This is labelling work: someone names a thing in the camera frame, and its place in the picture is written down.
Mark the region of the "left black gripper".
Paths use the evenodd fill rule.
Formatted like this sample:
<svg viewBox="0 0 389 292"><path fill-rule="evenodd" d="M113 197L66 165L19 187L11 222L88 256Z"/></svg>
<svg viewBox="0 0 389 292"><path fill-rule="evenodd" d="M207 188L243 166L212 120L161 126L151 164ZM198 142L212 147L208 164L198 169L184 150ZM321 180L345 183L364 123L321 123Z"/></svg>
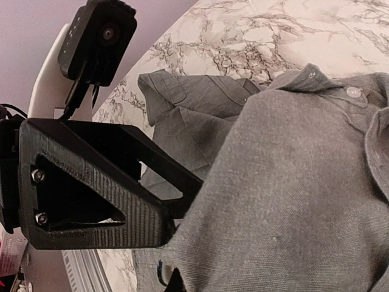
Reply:
<svg viewBox="0 0 389 292"><path fill-rule="evenodd" d="M7 233L21 225L36 249L155 248L170 239L173 217L141 185L143 162L121 169L63 120L22 123L26 115L12 115L10 108L1 105L1 224Z"/></svg>

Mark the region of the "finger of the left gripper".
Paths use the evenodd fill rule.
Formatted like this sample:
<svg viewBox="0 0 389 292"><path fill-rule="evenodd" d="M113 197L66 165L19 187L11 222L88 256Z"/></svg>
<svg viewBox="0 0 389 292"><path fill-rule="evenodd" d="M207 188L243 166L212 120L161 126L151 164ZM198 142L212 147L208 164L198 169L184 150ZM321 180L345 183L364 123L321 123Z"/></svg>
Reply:
<svg viewBox="0 0 389 292"><path fill-rule="evenodd" d="M132 125L64 121L63 124L79 135L116 166L127 170L125 162L143 162L182 193L181 198L163 200L174 219L184 218L196 198L203 180L167 155L144 132Z"/></svg>

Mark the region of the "grey button-up shirt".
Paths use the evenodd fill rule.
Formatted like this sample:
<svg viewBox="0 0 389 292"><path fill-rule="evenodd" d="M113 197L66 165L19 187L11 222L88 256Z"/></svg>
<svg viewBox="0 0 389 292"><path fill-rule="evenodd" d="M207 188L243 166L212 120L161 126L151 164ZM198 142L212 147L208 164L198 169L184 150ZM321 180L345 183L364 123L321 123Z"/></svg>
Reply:
<svg viewBox="0 0 389 292"><path fill-rule="evenodd" d="M268 86L142 74L154 141L204 185L170 242L133 251L138 291L388 290L388 74L314 64Z"/></svg>

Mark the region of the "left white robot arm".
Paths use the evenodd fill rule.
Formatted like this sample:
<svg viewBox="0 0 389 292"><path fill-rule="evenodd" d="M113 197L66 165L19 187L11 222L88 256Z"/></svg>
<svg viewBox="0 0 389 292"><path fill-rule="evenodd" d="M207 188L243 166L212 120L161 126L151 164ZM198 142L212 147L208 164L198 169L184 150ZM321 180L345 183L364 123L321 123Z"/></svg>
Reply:
<svg viewBox="0 0 389 292"><path fill-rule="evenodd" d="M71 88L57 56L33 86L28 117L1 120L1 228L36 249L156 248L175 233L202 181L137 127L92 121L87 97L58 120Z"/></svg>

